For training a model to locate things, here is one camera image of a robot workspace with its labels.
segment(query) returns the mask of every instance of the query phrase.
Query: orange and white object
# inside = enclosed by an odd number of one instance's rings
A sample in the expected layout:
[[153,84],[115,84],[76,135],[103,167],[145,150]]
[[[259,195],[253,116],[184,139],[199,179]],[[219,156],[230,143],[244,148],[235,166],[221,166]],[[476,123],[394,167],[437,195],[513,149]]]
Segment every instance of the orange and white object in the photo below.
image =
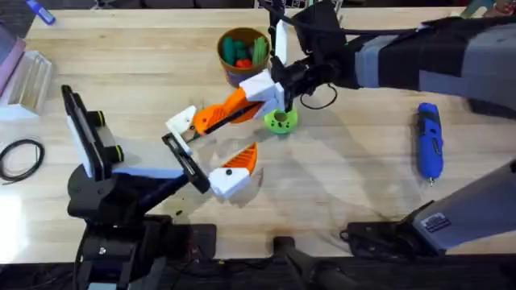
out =
[[[223,104],[211,105],[198,112],[195,106],[190,106],[170,118],[166,125],[184,151],[191,155],[192,151],[183,139],[186,131],[194,130],[198,135],[205,135],[210,128],[239,112],[240,115],[233,118],[231,123],[263,118],[273,110],[285,110],[284,95],[283,87],[274,82],[268,70],[265,69],[254,77],[242,81],[239,88]],[[254,143],[222,167],[212,171],[208,179],[215,195],[228,198],[245,186],[254,170],[256,156],[257,146]]]
[[257,155],[256,143],[253,143],[227,161],[221,168],[212,171],[208,179],[215,195],[229,198],[247,185],[254,171]]

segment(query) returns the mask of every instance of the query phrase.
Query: sticker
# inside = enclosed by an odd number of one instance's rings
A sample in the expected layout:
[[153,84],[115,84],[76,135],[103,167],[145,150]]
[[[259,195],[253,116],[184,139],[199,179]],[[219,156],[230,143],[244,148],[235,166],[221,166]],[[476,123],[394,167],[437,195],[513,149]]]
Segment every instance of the sticker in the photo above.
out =
[[449,225],[451,225],[450,220],[448,220],[442,213],[434,213],[430,217],[421,221],[421,226],[423,226],[429,233],[434,233],[435,231],[444,229]]

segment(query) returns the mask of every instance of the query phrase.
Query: red object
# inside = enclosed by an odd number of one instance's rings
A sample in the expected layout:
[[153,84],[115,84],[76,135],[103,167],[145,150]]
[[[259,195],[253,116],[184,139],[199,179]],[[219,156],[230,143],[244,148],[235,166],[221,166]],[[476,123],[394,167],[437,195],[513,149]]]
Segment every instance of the red object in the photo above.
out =
[[252,67],[252,62],[250,60],[248,60],[248,59],[237,60],[236,64],[235,64],[235,67],[237,67],[237,68],[250,68],[250,67]]

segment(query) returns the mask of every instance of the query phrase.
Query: green object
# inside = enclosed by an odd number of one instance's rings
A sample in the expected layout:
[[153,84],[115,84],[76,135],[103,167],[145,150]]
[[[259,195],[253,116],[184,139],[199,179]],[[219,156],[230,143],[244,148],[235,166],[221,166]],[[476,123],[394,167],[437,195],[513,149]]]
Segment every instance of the green object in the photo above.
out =
[[267,43],[263,36],[255,39],[255,46],[252,54],[252,66],[261,64],[267,56]]
[[239,41],[239,40],[235,41],[233,46],[235,47],[235,49],[244,49],[245,48],[245,44],[243,44],[243,42]]
[[245,48],[237,49],[236,50],[236,60],[246,60],[246,59],[250,59],[247,49],[245,49]]
[[275,134],[286,134],[292,132],[298,125],[298,112],[296,108],[288,113],[274,110],[264,117],[265,126]]
[[231,37],[226,37],[223,41],[223,60],[230,65],[235,65],[235,44]]

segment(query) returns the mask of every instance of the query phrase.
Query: black cable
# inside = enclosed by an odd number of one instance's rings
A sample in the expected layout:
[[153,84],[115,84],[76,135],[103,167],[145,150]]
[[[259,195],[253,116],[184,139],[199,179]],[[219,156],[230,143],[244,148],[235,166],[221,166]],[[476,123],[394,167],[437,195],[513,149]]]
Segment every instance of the black cable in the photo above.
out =
[[179,282],[179,279],[181,278],[181,275],[183,275],[183,272],[186,271],[186,269],[192,264],[193,260],[191,259],[178,273],[177,273],[177,278],[176,280],[174,281],[174,284],[172,284],[172,287],[170,288],[170,290],[173,290],[177,283]]
[[[258,263],[248,263],[248,262],[244,262],[244,261],[228,261],[229,264],[242,263],[243,265],[245,265],[245,267],[242,267],[235,271],[230,271],[228,274],[229,274],[229,276],[233,276],[233,275],[242,273],[244,271],[247,271],[249,269],[264,270],[268,266],[270,266],[270,264],[272,262],[273,262],[273,257],[267,258],[264,261],[260,261]],[[209,274],[194,273],[191,271],[185,271],[184,268],[178,269],[176,266],[174,266],[172,264],[170,264],[170,267],[178,273],[181,272],[182,275],[187,275],[187,276],[191,276],[194,278],[200,278],[200,279],[209,279],[209,278],[214,278],[214,277],[220,277],[222,275],[221,273],[209,273]]]
[[36,289],[48,286],[50,284],[53,284],[53,283],[55,283],[57,281],[62,281],[62,280],[68,279],[69,277],[70,277],[70,274],[64,275],[62,277],[57,275],[56,277],[51,278],[49,281],[43,282],[41,284],[37,284],[37,285],[30,286],[30,287],[27,287],[27,288],[8,288],[8,289],[5,289],[5,290],[36,290]]
[[301,102],[301,105],[305,106],[306,108],[308,109],[311,109],[311,110],[321,110],[321,109],[324,109],[324,108],[327,108],[328,106],[332,105],[335,101],[337,101],[337,96],[339,95],[337,93],[337,89],[334,88],[332,85],[330,84],[327,84],[328,87],[330,89],[333,89],[333,91],[335,92],[335,95],[333,96],[333,98],[331,99],[331,101],[329,101],[326,105],[323,105],[323,106],[319,106],[319,107],[313,107],[313,106],[310,106],[310,105],[307,105],[304,101],[303,101],[303,97],[305,97],[305,94],[301,95],[299,97],[299,101]]
[[288,16],[285,16],[281,12],[274,9],[272,6],[267,4],[265,0],[258,0],[260,5],[265,8],[268,12],[274,14],[283,22],[288,23],[294,27],[305,29],[307,31],[318,32],[318,33],[329,33],[329,34],[345,34],[345,35],[401,35],[405,33],[411,33],[415,31],[415,28],[411,29],[391,29],[391,30],[359,30],[359,29],[326,29],[323,27],[317,27],[306,23],[298,22]]
[[89,231],[89,224],[86,222],[86,228],[82,233],[81,241],[79,242],[79,247],[77,248],[77,253],[75,254],[75,260],[73,261],[73,274],[72,274],[72,289],[77,290],[77,272],[79,271],[79,264],[81,263],[81,251],[84,246],[84,241],[86,237],[86,232]]
[[[34,165],[32,165],[31,168],[29,168],[24,173],[12,176],[6,173],[6,170],[4,168],[3,159],[6,157],[7,153],[9,153],[11,150],[15,149],[18,146],[26,145],[26,144],[32,144],[35,145],[37,149],[40,150],[40,157],[38,158],[37,150],[36,150],[36,162]],[[34,174],[38,168],[40,168],[41,164],[43,163],[43,159],[45,157],[45,148],[42,143],[39,143],[32,139],[20,139],[18,141],[14,141],[13,143],[7,145],[7,147],[4,148],[2,152],[0,152],[0,178],[4,179],[5,181],[8,181],[7,184],[13,184],[15,182],[19,182],[21,180],[27,179],[29,176]]]

